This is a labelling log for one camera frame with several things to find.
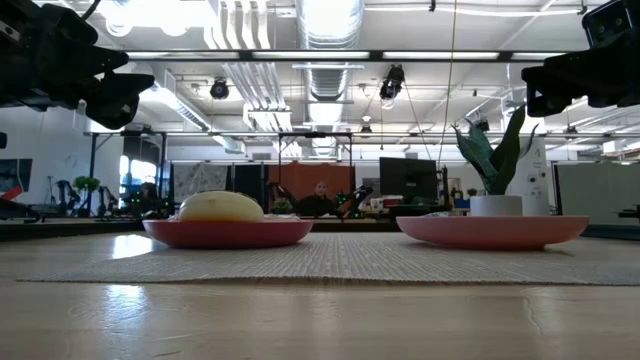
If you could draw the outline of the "black overhead crossbar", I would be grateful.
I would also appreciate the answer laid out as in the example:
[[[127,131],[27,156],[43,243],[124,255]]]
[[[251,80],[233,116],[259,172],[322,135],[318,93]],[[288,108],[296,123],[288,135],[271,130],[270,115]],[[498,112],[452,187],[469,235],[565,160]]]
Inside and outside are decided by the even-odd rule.
[[[461,62],[533,63],[563,55],[544,51],[433,50],[166,50],[127,51],[132,61],[146,62]]]

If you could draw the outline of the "white patterned hanging sheet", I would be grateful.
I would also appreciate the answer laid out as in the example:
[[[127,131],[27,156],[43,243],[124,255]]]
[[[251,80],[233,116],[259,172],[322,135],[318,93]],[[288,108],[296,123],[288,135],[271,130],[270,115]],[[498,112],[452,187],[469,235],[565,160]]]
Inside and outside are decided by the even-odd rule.
[[[174,201],[182,202],[196,193],[224,190],[227,167],[207,162],[173,166]]]

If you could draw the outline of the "silver ceiling air duct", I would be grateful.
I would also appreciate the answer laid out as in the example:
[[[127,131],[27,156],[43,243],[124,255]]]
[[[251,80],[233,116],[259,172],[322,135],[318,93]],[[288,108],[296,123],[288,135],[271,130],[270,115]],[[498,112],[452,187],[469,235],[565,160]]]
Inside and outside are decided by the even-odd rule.
[[[305,50],[355,49],[362,28],[365,0],[295,0],[300,47]],[[346,93],[350,71],[306,71],[310,95],[317,101],[337,101]]]

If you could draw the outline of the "grey partition panel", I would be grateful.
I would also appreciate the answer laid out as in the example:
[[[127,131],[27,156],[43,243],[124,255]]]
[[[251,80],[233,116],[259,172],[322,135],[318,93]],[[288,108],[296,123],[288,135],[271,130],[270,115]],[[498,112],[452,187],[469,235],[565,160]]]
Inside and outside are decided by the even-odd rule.
[[[577,163],[555,166],[556,199],[564,216],[588,216],[590,225],[640,226],[640,219],[621,217],[640,206],[639,163]]]

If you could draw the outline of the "green plant in white pot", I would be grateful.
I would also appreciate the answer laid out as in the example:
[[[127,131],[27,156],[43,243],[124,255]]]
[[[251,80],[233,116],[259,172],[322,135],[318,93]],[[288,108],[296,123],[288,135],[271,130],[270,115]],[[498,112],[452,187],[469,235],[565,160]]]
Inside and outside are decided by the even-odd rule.
[[[517,164],[531,149],[537,126],[533,128],[525,146],[520,144],[520,131],[526,119],[526,106],[519,107],[511,116],[501,142],[493,148],[486,134],[469,122],[465,136],[457,126],[454,132],[457,147],[475,169],[483,182],[485,195],[472,196],[472,216],[522,216],[520,196],[507,195]]]

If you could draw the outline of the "white pillar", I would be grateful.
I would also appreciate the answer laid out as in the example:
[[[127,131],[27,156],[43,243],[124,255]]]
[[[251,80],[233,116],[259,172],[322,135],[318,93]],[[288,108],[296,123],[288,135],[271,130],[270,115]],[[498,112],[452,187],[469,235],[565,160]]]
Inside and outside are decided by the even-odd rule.
[[[544,140],[533,138],[528,152],[518,161],[511,182],[512,194],[521,197],[524,216],[549,214],[549,177]]]

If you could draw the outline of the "dark wall poster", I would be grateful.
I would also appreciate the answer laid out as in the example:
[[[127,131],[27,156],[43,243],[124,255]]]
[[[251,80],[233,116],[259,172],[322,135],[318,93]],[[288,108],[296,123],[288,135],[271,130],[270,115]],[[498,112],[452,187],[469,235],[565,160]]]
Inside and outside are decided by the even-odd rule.
[[[0,159],[0,193],[20,187],[27,192],[30,187],[32,159]]]

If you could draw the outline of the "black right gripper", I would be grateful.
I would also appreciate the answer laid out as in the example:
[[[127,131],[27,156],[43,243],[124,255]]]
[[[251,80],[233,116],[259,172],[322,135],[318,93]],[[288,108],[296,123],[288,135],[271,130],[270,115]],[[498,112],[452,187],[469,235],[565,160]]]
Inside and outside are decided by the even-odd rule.
[[[640,35],[594,37],[590,49],[548,57],[543,66],[521,71],[526,83],[527,115],[547,117],[563,112],[586,91],[558,77],[588,77],[592,108],[640,105]]]

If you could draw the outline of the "black partition panel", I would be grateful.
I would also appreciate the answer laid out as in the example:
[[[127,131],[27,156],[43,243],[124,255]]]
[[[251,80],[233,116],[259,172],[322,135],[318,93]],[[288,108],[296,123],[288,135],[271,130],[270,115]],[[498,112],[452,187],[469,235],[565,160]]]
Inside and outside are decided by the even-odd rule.
[[[262,207],[266,207],[268,167],[264,164],[245,164],[234,167],[233,189],[243,193]]]

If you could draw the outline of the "black aluminium table frame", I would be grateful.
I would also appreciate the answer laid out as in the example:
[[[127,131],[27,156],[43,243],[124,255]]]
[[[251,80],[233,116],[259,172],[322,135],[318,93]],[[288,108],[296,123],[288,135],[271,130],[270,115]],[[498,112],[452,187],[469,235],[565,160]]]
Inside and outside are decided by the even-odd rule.
[[[29,224],[0,221],[0,242],[107,233],[130,233],[143,230],[144,226],[141,220],[49,219],[44,222]],[[346,222],[316,220],[312,227],[312,232],[320,233],[393,233],[399,231],[399,227],[393,223],[371,223],[364,220]],[[589,225],[582,233],[582,236],[640,242],[640,225]]]

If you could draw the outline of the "person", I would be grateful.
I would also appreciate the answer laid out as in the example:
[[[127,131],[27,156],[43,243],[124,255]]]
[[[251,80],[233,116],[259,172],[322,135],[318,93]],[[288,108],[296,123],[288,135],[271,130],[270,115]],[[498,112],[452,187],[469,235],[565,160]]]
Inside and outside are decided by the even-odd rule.
[[[299,200],[294,209],[297,215],[305,217],[320,218],[331,215],[342,218],[344,216],[335,202],[328,197],[328,185],[323,181],[315,185],[312,195]]]

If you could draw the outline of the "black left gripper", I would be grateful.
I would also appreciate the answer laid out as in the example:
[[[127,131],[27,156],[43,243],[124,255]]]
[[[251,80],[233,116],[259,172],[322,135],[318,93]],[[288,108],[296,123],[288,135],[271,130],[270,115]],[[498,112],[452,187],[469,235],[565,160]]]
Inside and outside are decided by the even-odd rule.
[[[46,108],[39,99],[47,93],[38,86],[38,48],[52,32],[71,38],[44,18],[42,6],[32,0],[0,0],[0,108]],[[126,52],[90,47],[80,51],[74,68],[82,75],[97,75],[128,62]],[[122,128],[133,121],[140,94],[154,83],[153,75],[106,73],[84,96],[86,115],[105,128]]]

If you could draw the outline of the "grey woven placemat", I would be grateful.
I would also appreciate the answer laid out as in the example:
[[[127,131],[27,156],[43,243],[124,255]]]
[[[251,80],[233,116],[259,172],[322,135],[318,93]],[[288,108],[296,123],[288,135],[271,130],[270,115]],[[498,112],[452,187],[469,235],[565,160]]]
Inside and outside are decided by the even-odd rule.
[[[640,246],[574,240],[541,251],[444,248],[401,233],[308,235],[286,247],[163,249],[28,276],[30,282],[640,286]]]

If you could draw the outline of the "salmon pink round plate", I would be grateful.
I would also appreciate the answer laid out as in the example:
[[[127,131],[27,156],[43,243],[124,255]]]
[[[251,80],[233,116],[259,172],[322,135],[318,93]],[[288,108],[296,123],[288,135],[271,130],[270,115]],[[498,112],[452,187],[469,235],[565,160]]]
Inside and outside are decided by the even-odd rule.
[[[588,216],[398,217],[400,230],[416,240],[449,248],[540,250],[578,238]]]

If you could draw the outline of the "large orange donut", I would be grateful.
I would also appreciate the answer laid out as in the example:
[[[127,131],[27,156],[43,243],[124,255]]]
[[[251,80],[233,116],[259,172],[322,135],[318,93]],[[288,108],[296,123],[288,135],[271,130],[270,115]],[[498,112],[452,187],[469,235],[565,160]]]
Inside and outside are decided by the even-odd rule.
[[[235,192],[207,191],[185,199],[178,212],[180,221],[260,222],[261,206],[252,198]]]

